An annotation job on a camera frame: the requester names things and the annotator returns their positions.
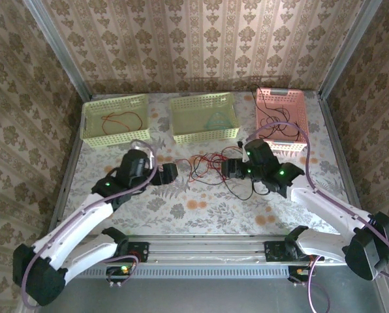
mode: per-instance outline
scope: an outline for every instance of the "tan basket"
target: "tan basket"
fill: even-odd
[[[127,125],[131,131],[127,131],[122,124],[107,121],[104,125],[104,129],[108,133],[106,135],[102,129],[104,121],[102,117],[113,112],[137,114],[142,121],[141,129],[138,130],[140,121],[135,114],[125,114],[112,119]],[[136,95],[83,104],[80,138],[93,148],[117,145],[134,139],[148,140],[148,96]]]
[[[309,135],[303,91],[294,89],[258,88],[257,106],[268,115],[278,117],[280,121],[286,121],[283,114],[269,109],[284,108],[288,110],[290,114],[289,122],[296,122],[299,127]],[[268,119],[267,115],[256,108],[257,129],[262,125],[271,122],[272,121]],[[259,138],[260,135],[267,136],[271,131],[270,128],[268,130],[263,130],[257,134],[257,137]],[[287,127],[285,133],[294,134],[296,133],[296,130],[292,127]],[[264,141],[269,144],[272,150],[302,151],[303,148],[306,147],[306,141],[302,134],[300,134],[298,140],[296,140],[296,138],[285,136],[280,131],[276,131],[274,134],[264,139]]]
[[[174,98],[170,107],[176,143],[232,139],[240,129],[232,93]]]

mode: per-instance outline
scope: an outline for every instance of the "metal floor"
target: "metal floor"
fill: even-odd
[[[373,282],[348,267],[319,267],[314,281],[331,298],[330,313],[383,313]],[[315,288],[317,312],[326,299]],[[73,280],[42,313],[310,313],[306,289],[282,279],[131,279],[122,288],[109,288],[103,279]]]

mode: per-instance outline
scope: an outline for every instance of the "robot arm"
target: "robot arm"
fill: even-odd
[[[115,228],[107,228],[96,239],[77,246],[96,225],[129,201],[132,194],[103,201],[106,197],[130,190],[147,180],[153,170],[152,162],[146,166],[147,162],[149,158],[143,151],[131,149],[123,157],[120,167],[99,180],[81,206],[56,229],[32,246],[20,245],[13,253],[15,284],[22,286],[26,269],[35,258],[25,289],[39,305],[47,305],[82,271],[112,256],[129,254],[127,236]],[[163,171],[156,171],[151,184],[169,184],[176,177],[176,165],[163,164]]]
[[[321,233],[298,226],[285,239],[286,250],[293,258],[315,254],[343,261],[366,280],[373,280],[389,263],[389,248],[357,219],[359,216],[370,223],[389,240],[389,218],[385,214],[371,215],[324,190],[313,190],[303,170],[291,163],[280,164],[263,140],[246,143],[243,159],[224,161],[222,174],[229,178],[260,181],[270,192],[303,205],[339,232],[339,235]],[[355,215],[345,213],[334,202]]]

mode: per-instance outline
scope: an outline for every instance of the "plastic basket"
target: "plastic basket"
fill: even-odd
[[[103,117],[111,113],[121,114],[125,112],[132,113],[112,117],[120,123],[107,121],[103,125]],[[138,128],[141,122],[135,114],[142,121],[140,130]],[[131,131],[128,131],[123,124],[127,125]],[[136,95],[83,104],[80,138],[93,148],[117,145],[134,139],[148,140],[148,96]]]
[[[176,143],[231,139],[240,129],[232,93],[174,98],[170,107]]]
[[[309,135],[307,127],[305,97],[303,91],[294,89],[273,89],[273,88],[258,88],[257,89],[257,106],[272,117],[278,117],[280,121],[286,121],[282,113],[276,112],[276,108],[284,108],[288,110],[290,115],[289,122],[297,123],[299,127]],[[272,120],[268,119],[268,116],[256,108],[256,122],[257,129],[261,125],[271,123]],[[272,129],[265,129],[257,137],[268,136],[272,132]],[[284,131],[285,134],[295,134],[296,130],[292,127],[287,127]],[[282,151],[302,151],[306,147],[306,141],[302,134],[296,140],[296,137],[285,136],[280,131],[276,131],[268,138],[264,139],[272,150]]]

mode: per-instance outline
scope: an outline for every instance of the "wall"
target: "wall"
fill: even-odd
[[[80,100],[21,1],[0,1],[0,312],[12,252],[46,231],[78,127]]]
[[[92,93],[318,89],[363,0],[45,0]]]
[[[362,207],[389,215],[389,0],[328,97]]]

